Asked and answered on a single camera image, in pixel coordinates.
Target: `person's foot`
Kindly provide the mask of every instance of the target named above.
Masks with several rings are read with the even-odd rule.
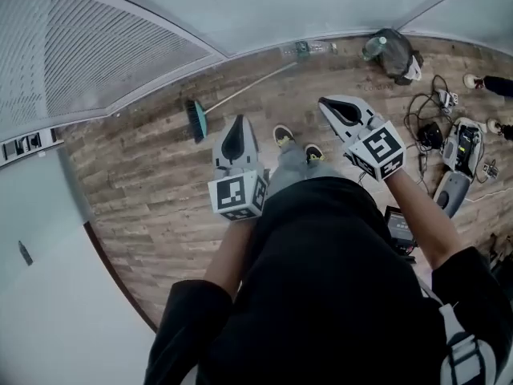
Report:
[[[283,147],[284,145],[294,141],[294,136],[292,131],[288,127],[283,124],[278,124],[273,130],[274,141],[278,144],[278,147]]]
[[[501,136],[503,134],[503,126],[496,119],[488,119],[487,121],[488,130]]]
[[[463,76],[463,82],[465,83],[466,88],[484,88],[484,80],[480,79],[477,75],[465,74]]]
[[[315,144],[308,144],[305,147],[305,154],[307,161],[324,160],[322,150]]]

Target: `broom handle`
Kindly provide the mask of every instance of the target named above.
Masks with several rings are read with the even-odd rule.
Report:
[[[282,67],[282,68],[279,68],[278,70],[276,71],[273,71],[271,74],[267,74],[267,75],[264,75],[264,77],[262,77],[261,79],[258,79],[257,81],[253,81],[251,84],[249,84],[248,86],[244,87],[244,88],[241,88],[239,91],[236,91],[234,92],[232,95],[229,95],[228,97],[226,97],[225,99],[222,99],[219,103],[217,103],[216,105],[210,107],[204,114],[207,115],[210,111],[212,111],[214,108],[218,108],[220,105],[223,105],[224,103],[226,103],[227,101],[229,101],[230,99],[232,99],[233,97],[236,97],[237,95],[239,95],[240,93],[243,93],[244,91],[246,90],[249,90],[251,87],[253,86],[256,86],[257,84],[261,83],[262,81],[268,79],[269,77],[273,77],[274,75],[278,74],[278,73],[281,73],[282,71],[285,71],[285,70],[288,70],[290,67],[292,66],[295,66],[297,63],[296,62],[293,62],[293,63],[290,63],[290,64],[287,64],[286,66]]]

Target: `plastic bottle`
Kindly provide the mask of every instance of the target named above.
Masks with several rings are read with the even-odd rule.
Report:
[[[281,55],[284,58],[303,59],[310,55],[319,55],[324,53],[338,53],[337,44],[328,42],[319,42],[317,40],[301,40],[299,42],[286,44],[280,47]]]
[[[363,59],[365,61],[372,60],[380,55],[386,45],[386,37],[373,37],[367,41],[362,49]]]

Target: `ventilation grille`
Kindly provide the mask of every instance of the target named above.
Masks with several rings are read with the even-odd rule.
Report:
[[[0,0],[0,27],[0,134],[105,108],[209,55],[161,26],[93,0]]]

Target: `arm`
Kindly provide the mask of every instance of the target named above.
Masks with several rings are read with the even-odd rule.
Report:
[[[454,224],[402,169],[385,179],[431,268],[463,250]]]
[[[229,225],[203,278],[220,286],[232,299],[239,289],[246,245],[255,224],[255,220],[245,220]]]
[[[145,385],[181,383],[219,334],[232,310],[255,223],[230,224],[203,280],[173,285],[151,347]]]

